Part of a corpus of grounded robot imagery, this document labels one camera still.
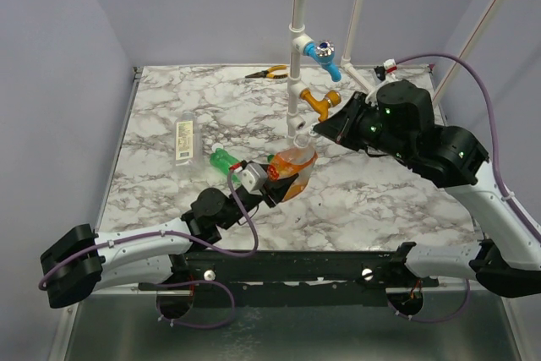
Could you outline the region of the orange label tea bottle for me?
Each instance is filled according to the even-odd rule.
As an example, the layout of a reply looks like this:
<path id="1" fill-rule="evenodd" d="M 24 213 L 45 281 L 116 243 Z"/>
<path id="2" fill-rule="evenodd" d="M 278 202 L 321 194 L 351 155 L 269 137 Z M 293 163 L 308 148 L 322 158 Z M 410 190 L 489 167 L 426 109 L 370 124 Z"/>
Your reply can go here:
<path id="1" fill-rule="evenodd" d="M 288 190 L 283 202 L 288 201 L 303 192 L 309 183 L 309 178 L 317 159 L 318 154 L 314 148 L 311 137 L 308 148 L 296 148 L 292 142 L 290 148 L 275 154 L 275 157 L 269 163 L 269 167 L 267 168 L 267 175 L 271 181 L 298 175 L 295 182 Z"/>

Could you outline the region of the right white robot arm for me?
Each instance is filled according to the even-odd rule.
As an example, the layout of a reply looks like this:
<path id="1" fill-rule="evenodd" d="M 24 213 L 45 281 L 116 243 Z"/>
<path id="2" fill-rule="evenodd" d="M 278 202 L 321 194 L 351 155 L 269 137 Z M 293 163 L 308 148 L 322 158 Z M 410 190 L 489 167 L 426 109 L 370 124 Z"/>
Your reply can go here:
<path id="1" fill-rule="evenodd" d="M 434 119 L 425 89 L 386 90 L 375 105 L 355 92 L 346 105 L 313 126 L 349 150 L 375 149 L 444 190 L 468 213 L 476 242 L 430 246 L 403 243 L 389 265 L 398 286 L 418 277 L 476 281 L 504 298 L 540 292 L 540 242 L 499 190 L 489 153 L 469 131 Z"/>

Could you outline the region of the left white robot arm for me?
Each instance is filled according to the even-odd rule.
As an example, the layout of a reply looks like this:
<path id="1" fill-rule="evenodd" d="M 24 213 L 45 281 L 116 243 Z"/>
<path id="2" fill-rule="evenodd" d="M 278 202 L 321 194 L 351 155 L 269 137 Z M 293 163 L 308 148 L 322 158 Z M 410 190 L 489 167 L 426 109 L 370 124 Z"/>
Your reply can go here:
<path id="1" fill-rule="evenodd" d="M 213 249 L 227 230 L 260 203 L 284 201 L 295 177 L 265 181 L 259 192 L 232 187 L 230 194 L 207 188 L 189 211 L 168 222 L 126 232 L 95 232 L 90 225 L 72 227 L 41 254 L 43 276 L 38 288 L 53 309 L 68 307 L 94 291 L 130 283 L 180 288 L 187 268 L 175 255 Z"/>

